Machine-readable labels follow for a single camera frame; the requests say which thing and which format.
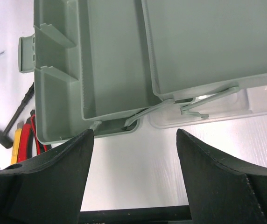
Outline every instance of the yellow utility knife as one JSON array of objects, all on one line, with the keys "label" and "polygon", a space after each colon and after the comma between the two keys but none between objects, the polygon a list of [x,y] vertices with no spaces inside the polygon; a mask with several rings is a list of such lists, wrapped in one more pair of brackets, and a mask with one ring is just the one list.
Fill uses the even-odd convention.
[{"label": "yellow utility knife", "polygon": [[18,155],[18,148],[20,146],[21,140],[21,130],[23,127],[23,121],[17,124],[17,129],[14,133],[14,141],[13,141],[13,148],[12,148],[12,157],[11,157],[11,165],[17,162],[17,155]]}]

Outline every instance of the white table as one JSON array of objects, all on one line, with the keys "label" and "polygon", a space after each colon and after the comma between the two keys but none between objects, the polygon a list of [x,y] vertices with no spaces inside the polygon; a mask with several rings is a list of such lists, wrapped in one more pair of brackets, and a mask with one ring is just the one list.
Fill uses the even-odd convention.
[{"label": "white table", "polygon": [[[33,0],[0,0],[0,52],[6,51],[0,57],[1,129],[34,80],[32,73],[19,73],[17,63],[18,38],[33,32]],[[32,100],[19,121],[28,118],[34,107]],[[184,129],[224,152],[267,167],[267,116]],[[176,151],[176,130],[155,129],[146,117],[133,134],[96,139],[82,210],[188,204]],[[0,144],[0,168],[9,166],[10,161],[11,149]]]}]

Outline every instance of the pliers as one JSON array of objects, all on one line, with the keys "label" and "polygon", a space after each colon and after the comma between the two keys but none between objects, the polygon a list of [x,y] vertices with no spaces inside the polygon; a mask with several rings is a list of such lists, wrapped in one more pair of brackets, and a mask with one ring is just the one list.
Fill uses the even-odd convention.
[{"label": "pliers", "polygon": [[21,130],[21,139],[18,149],[17,162],[21,162],[33,157],[32,145],[35,139],[37,155],[51,149],[51,145],[44,145],[39,142],[36,135],[36,115],[35,110],[31,111],[31,117],[27,119]]}]

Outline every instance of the hammer head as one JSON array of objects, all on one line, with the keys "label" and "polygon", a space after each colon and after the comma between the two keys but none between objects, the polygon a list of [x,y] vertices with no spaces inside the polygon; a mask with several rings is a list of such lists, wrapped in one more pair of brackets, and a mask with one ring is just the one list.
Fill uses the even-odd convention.
[{"label": "hammer head", "polygon": [[5,148],[11,148],[13,146],[13,141],[0,130],[0,143]]}]

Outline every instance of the gray plastic toolbox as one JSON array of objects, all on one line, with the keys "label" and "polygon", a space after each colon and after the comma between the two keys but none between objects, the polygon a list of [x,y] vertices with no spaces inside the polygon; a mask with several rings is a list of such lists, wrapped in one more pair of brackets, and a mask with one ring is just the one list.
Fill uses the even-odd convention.
[{"label": "gray plastic toolbox", "polygon": [[[37,135],[132,132],[169,104],[181,114],[267,84],[267,0],[35,0],[20,39],[34,70]],[[194,102],[201,95],[212,95]]]}]

